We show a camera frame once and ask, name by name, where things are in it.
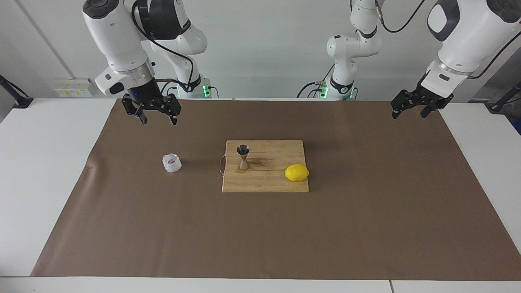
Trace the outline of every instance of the white table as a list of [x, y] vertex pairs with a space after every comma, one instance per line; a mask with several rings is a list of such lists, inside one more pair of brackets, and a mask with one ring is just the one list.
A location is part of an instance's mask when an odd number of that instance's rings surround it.
[[[14, 109], [0, 124], [0, 275], [28, 276], [49, 237], [114, 104], [113, 99], [41, 99]], [[450, 104], [442, 116], [521, 251], [521, 136], [483, 105]], [[374, 292], [387, 280], [211, 280], [157, 278], [2, 278], [1, 292]], [[521, 292], [521, 282], [392, 282], [395, 293]]]

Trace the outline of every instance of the wooden cutting board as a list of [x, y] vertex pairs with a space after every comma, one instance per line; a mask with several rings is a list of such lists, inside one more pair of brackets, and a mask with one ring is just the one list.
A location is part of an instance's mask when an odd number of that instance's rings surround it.
[[[237, 147], [250, 147], [248, 170], [240, 170]], [[290, 165], [306, 165], [301, 140], [229, 140], [226, 142], [226, 167], [223, 192], [309, 192], [308, 180], [292, 182], [284, 171]]]

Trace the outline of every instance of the metal handle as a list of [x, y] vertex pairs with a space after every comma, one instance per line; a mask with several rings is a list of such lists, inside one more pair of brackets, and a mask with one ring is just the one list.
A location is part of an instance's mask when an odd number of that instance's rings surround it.
[[219, 161], [219, 172], [221, 172], [221, 175], [224, 177], [225, 176], [225, 171], [222, 170], [222, 159], [226, 158], [226, 154], [224, 154], [222, 157], [221, 157], [221, 160]]

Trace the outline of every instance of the green led light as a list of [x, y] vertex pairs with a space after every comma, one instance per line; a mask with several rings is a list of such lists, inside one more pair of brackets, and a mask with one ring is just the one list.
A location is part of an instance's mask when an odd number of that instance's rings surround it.
[[209, 97], [211, 95], [210, 89], [207, 86], [203, 86], [204, 96]]
[[349, 100], [354, 100], [356, 99], [356, 95], [358, 95], [358, 88], [352, 88], [351, 89], [351, 95], [349, 96]]
[[329, 88], [326, 86], [322, 89], [322, 93], [320, 94], [320, 97], [323, 99], [327, 98], [327, 92], [329, 91]]

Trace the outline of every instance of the electrical outlet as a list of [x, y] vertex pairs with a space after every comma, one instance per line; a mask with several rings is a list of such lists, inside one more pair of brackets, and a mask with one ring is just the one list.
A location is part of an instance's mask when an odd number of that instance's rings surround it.
[[55, 79], [55, 82], [57, 83], [55, 92], [58, 97], [93, 97], [90, 79]]

